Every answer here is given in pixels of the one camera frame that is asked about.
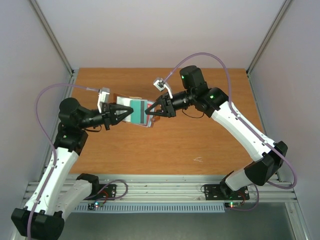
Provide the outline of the brown leather card holder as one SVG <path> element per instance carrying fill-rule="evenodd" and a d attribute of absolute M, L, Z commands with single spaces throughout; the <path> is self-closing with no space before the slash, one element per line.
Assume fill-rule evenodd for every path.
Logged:
<path fill-rule="evenodd" d="M 130 106 L 130 102 L 133 99 L 140 99 L 140 100 L 144 100 L 142 98 L 139 97 L 131 97 L 131 96 L 125 96 L 125 95 L 121 95 L 121 94 L 114 94 L 114 100 L 116 101 L 117 104 L 119 105 L 124 105 L 124 106 Z M 149 107 L 151 104 L 153 104 L 154 101 L 151 100 L 147 100 L 147 107 Z M 146 115 L 147 116 L 147 122 L 146 124 L 134 124 L 131 123 L 131 118 L 130 116 L 126 117 L 123 122 L 125 123 L 131 123 L 133 125 L 138 125 L 138 126 L 143 126 L 143 127 L 147 127 L 147 128 L 152 128 L 153 125 L 158 122 L 160 120 L 159 116 L 152 116 L 152 115 Z"/>

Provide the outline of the teal credit card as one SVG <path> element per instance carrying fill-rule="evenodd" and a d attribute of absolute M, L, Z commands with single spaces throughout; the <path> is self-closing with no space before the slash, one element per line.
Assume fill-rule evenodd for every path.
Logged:
<path fill-rule="evenodd" d="M 133 113 L 130 115 L 132 124 L 145 125 L 147 123 L 147 115 L 145 113 L 147 105 L 148 101 L 145 99 L 132 99 L 130 101 L 130 107 L 133 109 Z"/>

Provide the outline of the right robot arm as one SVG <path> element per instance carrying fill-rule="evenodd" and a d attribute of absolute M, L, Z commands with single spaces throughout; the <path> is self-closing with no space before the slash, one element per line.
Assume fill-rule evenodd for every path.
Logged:
<path fill-rule="evenodd" d="M 190 65 L 179 71 L 184 91 L 173 94 L 161 78 L 154 81 L 167 93 L 159 96 L 145 110 L 150 116 L 175 117 L 177 110 L 194 106 L 209 118 L 223 126 L 247 151 L 252 163 L 232 171 L 219 183 L 221 194 L 229 199 L 242 187 L 255 184 L 263 186 L 283 165 L 288 151 L 283 141 L 275 142 L 260 132 L 229 102 L 229 97 L 217 87 L 209 88 L 200 68 Z"/>

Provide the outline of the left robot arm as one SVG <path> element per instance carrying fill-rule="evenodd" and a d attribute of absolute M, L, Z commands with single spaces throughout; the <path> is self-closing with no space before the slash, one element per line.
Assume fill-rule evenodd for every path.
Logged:
<path fill-rule="evenodd" d="M 88 138 L 87 128 L 117 125 L 133 113 L 129 106 L 102 102 L 87 109 L 69 97 L 59 105 L 60 123 L 51 159 L 33 195 L 23 208 L 15 208 L 11 220 L 21 236 L 36 240 L 57 240 L 71 212 L 85 198 L 101 193 L 98 176 L 83 173 L 73 186 L 60 195 L 70 169 L 78 160 Z"/>

